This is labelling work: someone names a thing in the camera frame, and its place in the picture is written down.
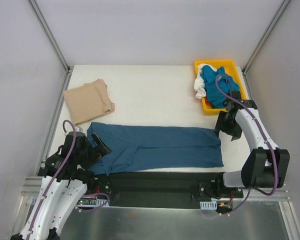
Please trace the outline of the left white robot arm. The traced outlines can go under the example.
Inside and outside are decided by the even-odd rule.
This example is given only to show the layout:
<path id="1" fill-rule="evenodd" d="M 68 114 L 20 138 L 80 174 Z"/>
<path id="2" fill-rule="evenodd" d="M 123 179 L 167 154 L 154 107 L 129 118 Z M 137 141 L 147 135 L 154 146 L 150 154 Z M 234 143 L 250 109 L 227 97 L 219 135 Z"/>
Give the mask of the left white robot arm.
<path id="1" fill-rule="evenodd" d="M 23 229 L 11 239 L 57 240 L 73 209 L 89 212 L 109 205 L 109 194 L 100 191 L 88 168 L 111 149 L 96 133 L 91 136 L 96 146 L 84 133 L 69 132 L 64 144 L 46 160 L 32 212 Z"/>

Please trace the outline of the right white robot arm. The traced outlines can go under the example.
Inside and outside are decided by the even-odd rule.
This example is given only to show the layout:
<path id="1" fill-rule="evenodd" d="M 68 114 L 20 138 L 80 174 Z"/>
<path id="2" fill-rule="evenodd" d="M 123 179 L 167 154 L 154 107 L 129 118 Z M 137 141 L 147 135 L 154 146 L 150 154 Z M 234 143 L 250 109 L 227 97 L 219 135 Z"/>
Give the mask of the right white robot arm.
<path id="1" fill-rule="evenodd" d="M 241 170 L 222 174 L 223 180 L 215 184 L 215 193 L 224 198 L 234 187 L 272 196 L 284 185 L 290 153 L 270 137 L 253 100 L 241 99 L 238 91 L 223 95 L 226 110 L 219 112 L 215 130 L 230 135 L 232 140 L 244 135 L 250 154 Z"/>

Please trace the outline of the dark blue t-shirt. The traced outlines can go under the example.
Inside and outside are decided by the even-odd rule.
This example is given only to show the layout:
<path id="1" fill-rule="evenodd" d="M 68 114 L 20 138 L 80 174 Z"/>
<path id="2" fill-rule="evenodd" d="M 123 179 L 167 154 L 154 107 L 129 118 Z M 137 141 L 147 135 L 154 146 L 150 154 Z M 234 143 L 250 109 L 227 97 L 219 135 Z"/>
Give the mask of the dark blue t-shirt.
<path id="1" fill-rule="evenodd" d="M 95 146 L 93 134 L 112 150 L 90 168 L 98 175 L 157 168 L 223 167 L 221 140 L 212 129 L 93 122 L 87 137 Z"/>

